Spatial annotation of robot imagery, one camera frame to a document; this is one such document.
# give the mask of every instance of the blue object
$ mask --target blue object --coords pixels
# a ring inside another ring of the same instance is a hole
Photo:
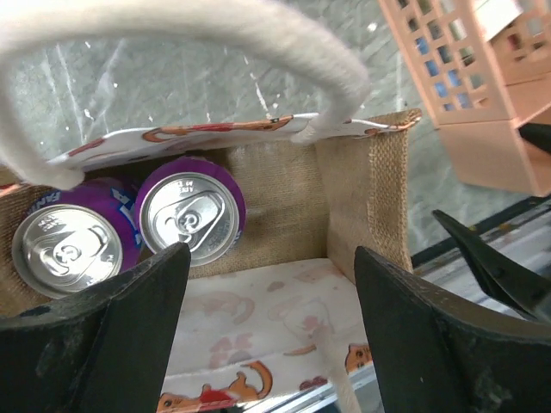
[[[419,37],[418,39],[415,40],[415,43],[421,55],[429,54],[429,45],[427,43],[427,40],[424,37]],[[440,52],[440,56],[443,58],[443,61],[445,61],[443,52],[441,51],[439,52]],[[439,74],[438,66],[436,65],[436,62],[434,60],[428,60],[424,62],[424,65],[427,68],[427,71],[429,71],[430,77],[434,77]],[[462,85],[461,79],[457,75],[456,69],[452,69],[451,71],[448,72],[448,79],[452,87],[457,87]],[[434,87],[436,89],[438,96],[447,97],[449,95],[448,89],[446,88],[446,85],[443,82],[436,82]],[[468,109],[473,107],[473,104],[471,103],[471,100],[469,99],[466,93],[458,94],[457,100],[459,101],[461,108],[463,109]],[[454,106],[450,103],[446,103],[444,105],[444,109],[446,109],[447,111],[454,110]]]

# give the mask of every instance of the cartoon animal print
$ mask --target cartoon animal print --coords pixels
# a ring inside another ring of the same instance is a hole
[[[193,149],[207,150],[225,146],[228,146],[228,137],[214,137],[209,139],[199,137],[195,140],[190,138],[179,140],[175,144],[163,149],[163,153],[178,153],[182,151],[191,151]]]
[[[287,125],[293,116],[283,116],[270,120],[259,120],[244,123],[210,123],[196,126],[163,126],[152,129],[142,135],[148,142],[160,143],[177,137],[186,136],[193,132],[230,132],[230,131],[276,131]]]
[[[8,185],[0,185],[0,192],[5,191],[8,188],[13,189],[14,187],[17,187],[18,185],[16,183],[9,183]]]
[[[207,316],[216,311],[224,311],[234,316],[234,324],[244,323],[255,310],[255,302],[246,297],[226,291],[215,291],[196,297],[189,297],[183,301],[183,311],[202,311]]]
[[[150,156],[151,155],[140,155],[139,157],[131,157],[130,159],[127,160],[127,163],[144,161],[147,158],[149,158]]]
[[[268,311],[268,319],[283,322],[287,330],[304,344],[304,347],[286,355],[303,355],[315,350],[316,346],[311,342],[318,327],[328,326],[333,331],[327,307],[319,297],[307,302],[303,302],[301,296],[283,301]]]
[[[87,151],[88,149],[97,148],[99,145],[102,145],[103,143],[105,143],[104,138],[99,138],[99,139],[92,140],[91,142],[89,142],[86,145],[82,145],[77,149],[73,149],[72,151],[70,151],[68,153],[68,155],[70,157],[74,157],[75,155],[78,155],[79,153]]]
[[[318,281],[323,280],[325,277],[332,275],[337,277],[342,276],[342,274],[338,271],[337,268],[335,268],[333,264],[326,264],[322,265],[321,267],[311,268],[307,271],[303,271],[302,273],[296,275],[294,278],[308,284],[316,284]]]
[[[277,290],[281,290],[282,288],[285,287],[285,283],[284,282],[281,282],[281,281],[274,281],[272,282],[268,288],[266,288],[266,291],[268,293],[272,293],[274,291],[277,291]]]
[[[363,131],[363,135],[367,138],[374,137],[375,135],[378,135],[380,133],[383,133],[383,132],[381,131],[381,129],[377,129],[376,127],[371,127]]]
[[[220,338],[210,348],[212,355],[208,363],[209,368],[215,369],[250,360],[251,355],[246,350],[252,348],[251,338],[252,333],[239,334],[233,339],[230,337]]]
[[[274,384],[271,371],[261,361],[254,361],[244,367],[251,368],[260,375],[262,379],[260,391],[253,385],[247,385],[245,373],[238,372],[238,377],[224,389],[215,390],[209,384],[203,385],[198,398],[165,393],[158,402],[157,412],[177,413],[223,409],[232,407],[237,402],[252,402],[266,398]]]
[[[354,372],[358,368],[367,366],[373,358],[368,344],[351,344],[348,346],[348,354],[344,361],[346,371]]]
[[[168,142],[176,137],[185,136],[189,132],[189,128],[185,126],[165,126],[157,127],[151,131],[147,131],[141,135],[143,140],[159,144]]]
[[[93,155],[91,157],[81,159],[79,162],[84,163],[84,162],[88,162],[92,159],[102,159],[104,157],[112,157],[113,155],[122,155],[122,154],[125,154],[125,153],[126,153],[126,151],[115,151],[115,152],[100,153],[98,155]]]
[[[299,390],[304,391],[312,389],[313,387],[321,387],[322,385],[327,384],[327,379],[325,377],[316,376],[312,380],[304,380],[299,385]]]

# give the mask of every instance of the bag handle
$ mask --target bag handle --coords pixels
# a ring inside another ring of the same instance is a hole
[[[6,65],[60,40],[98,35],[184,35],[236,46],[320,87],[329,107],[291,140],[309,144],[343,123],[368,95],[360,60],[328,30],[274,0],[27,0],[0,14],[0,157],[22,180],[73,188],[82,171],[46,163],[25,138],[6,92]]]

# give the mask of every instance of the plastic crate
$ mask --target plastic crate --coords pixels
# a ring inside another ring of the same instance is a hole
[[[551,0],[519,0],[489,41],[474,1],[379,3],[459,179],[547,195],[551,155],[518,128],[551,125]]]

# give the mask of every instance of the gray floor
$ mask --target gray floor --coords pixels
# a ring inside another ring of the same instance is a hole
[[[369,68],[373,93],[357,117],[423,107],[376,0],[290,3],[331,28]],[[12,79],[28,133],[48,157],[122,128],[258,120],[323,105],[302,79],[190,40],[64,43],[29,55]],[[472,224],[523,198],[459,183],[428,117],[413,131],[410,153],[412,253],[445,237],[432,209]]]

